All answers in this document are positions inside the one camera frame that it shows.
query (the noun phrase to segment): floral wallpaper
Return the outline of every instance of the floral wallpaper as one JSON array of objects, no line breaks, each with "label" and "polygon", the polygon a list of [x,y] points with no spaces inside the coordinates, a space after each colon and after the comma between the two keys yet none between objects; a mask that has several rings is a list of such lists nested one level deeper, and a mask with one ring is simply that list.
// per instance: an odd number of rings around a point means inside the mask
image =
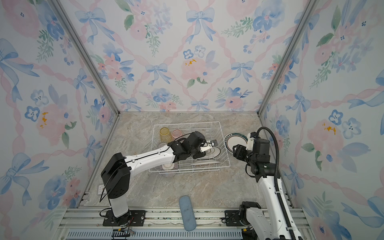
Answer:
[{"label": "floral wallpaper", "polygon": [[0,239],[51,239],[116,115],[46,1],[0,12]]},{"label": "floral wallpaper", "polygon": [[262,114],[317,240],[384,239],[383,12],[320,0]]},{"label": "floral wallpaper", "polygon": [[307,1],[61,3],[120,110],[256,111]]}]

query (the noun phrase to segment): white plate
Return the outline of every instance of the white plate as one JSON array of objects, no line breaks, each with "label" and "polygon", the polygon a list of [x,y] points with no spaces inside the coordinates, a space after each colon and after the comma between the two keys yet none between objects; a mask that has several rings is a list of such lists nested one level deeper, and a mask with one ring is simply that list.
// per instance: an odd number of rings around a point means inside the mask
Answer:
[{"label": "white plate", "polygon": [[208,160],[213,159],[220,155],[221,150],[218,147],[213,147],[211,149],[206,150],[207,154],[204,157],[197,158],[197,160]]},{"label": "white plate", "polygon": [[248,138],[241,133],[233,132],[225,136],[224,144],[230,153],[233,153],[232,148],[238,144],[247,145]]}]

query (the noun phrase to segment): stone surface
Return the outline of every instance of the stone surface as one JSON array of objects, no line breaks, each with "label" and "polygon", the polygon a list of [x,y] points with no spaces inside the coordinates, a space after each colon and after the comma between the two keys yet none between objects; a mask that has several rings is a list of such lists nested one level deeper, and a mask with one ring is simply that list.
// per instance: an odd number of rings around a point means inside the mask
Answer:
[{"label": "stone surface", "polygon": [[[221,123],[224,136],[231,132],[247,135],[261,127],[253,113],[121,113],[111,143],[97,170],[85,206],[109,206],[108,199],[99,203],[97,188],[103,183],[100,174],[111,156],[136,155],[151,150],[155,124],[213,122]],[[126,193],[130,207],[179,207],[179,198],[188,195],[193,207],[237,208],[242,201],[258,202],[266,207],[262,193],[254,178],[245,173],[245,162],[230,156],[230,167],[220,171],[177,173],[164,177],[156,172],[144,171],[131,178]]]}]

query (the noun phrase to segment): sponge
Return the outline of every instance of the sponge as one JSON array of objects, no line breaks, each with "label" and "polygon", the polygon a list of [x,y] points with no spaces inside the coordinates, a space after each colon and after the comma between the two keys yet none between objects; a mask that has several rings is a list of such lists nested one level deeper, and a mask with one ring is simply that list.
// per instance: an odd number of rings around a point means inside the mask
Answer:
[{"label": "sponge", "polygon": [[182,196],[179,199],[179,205],[181,217],[183,218],[184,229],[189,232],[195,230],[197,225],[191,199],[188,196]]}]

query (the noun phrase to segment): power socket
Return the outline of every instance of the power socket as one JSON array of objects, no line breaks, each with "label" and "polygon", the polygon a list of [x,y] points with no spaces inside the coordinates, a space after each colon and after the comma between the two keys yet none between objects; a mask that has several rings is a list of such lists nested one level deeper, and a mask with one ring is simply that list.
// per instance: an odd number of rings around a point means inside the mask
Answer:
[{"label": "power socket", "polygon": [[97,190],[97,195],[101,195],[104,189],[104,184],[99,185],[98,190]]}]

